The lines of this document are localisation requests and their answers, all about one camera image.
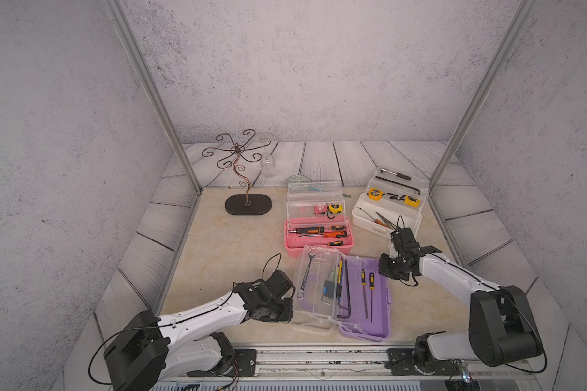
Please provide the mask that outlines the pink toolbox with clear lid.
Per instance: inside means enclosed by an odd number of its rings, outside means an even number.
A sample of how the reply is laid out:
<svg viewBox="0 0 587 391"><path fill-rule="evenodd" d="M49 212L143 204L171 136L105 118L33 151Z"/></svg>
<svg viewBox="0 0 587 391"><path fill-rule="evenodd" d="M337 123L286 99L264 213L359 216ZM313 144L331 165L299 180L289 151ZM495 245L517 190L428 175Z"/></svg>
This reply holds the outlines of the pink toolbox with clear lid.
<svg viewBox="0 0 587 391"><path fill-rule="evenodd" d="M344 206L338 215L314 215L315 205L341 203ZM354 236L349 219L347 218L346 200L342 196L342 185L337 181L292 183L288 185L286 197L285 220L285 249L290 257L298 257L306 246L329 247L326 244L341 240L343 246L337 246L341 253L348 254L354 246ZM311 226L346 226L348 234L345 238L300 237L289 233L289 230Z"/></svg>

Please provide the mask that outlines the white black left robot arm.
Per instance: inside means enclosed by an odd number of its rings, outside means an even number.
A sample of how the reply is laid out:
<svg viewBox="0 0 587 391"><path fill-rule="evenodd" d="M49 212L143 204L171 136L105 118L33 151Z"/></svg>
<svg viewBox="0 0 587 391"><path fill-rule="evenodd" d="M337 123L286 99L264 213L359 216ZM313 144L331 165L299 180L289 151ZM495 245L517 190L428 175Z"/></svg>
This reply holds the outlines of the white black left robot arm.
<svg viewBox="0 0 587 391"><path fill-rule="evenodd" d="M235 350L223 329L249 320L288 323L295 286L282 270L267 279L235 283L229 293L175 314L138 313L99 347L115 390L150 390L158 381L190 372L225 374Z"/></svg>

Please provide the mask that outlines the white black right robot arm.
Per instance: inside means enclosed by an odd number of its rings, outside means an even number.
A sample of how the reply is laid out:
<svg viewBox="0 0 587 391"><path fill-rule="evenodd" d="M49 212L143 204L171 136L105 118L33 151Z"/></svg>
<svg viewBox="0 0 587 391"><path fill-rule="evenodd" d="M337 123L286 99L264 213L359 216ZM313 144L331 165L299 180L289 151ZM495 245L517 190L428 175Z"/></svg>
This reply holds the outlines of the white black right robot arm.
<svg viewBox="0 0 587 391"><path fill-rule="evenodd" d="M545 357L526 293L514 285L485 280L451 261L434 246L422 246L409 228L391 233L390 252L379 259L380 275L403 283L425 277L453 294L469 310L464 332L432 332L417 338L415 368L432 375L441 363L471 361L514 368L518 361Z"/></svg>

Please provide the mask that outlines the purple toolbox with clear lid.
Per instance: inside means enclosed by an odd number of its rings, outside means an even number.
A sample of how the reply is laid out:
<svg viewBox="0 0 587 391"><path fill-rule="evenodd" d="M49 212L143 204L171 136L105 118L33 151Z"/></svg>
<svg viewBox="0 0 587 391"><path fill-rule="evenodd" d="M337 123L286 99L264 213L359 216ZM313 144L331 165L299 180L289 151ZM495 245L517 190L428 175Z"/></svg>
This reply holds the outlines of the purple toolbox with clear lid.
<svg viewBox="0 0 587 391"><path fill-rule="evenodd" d="M391 336L391 290L379 260L309 247L295 273L293 323L339 328L345 337L383 342Z"/></svg>

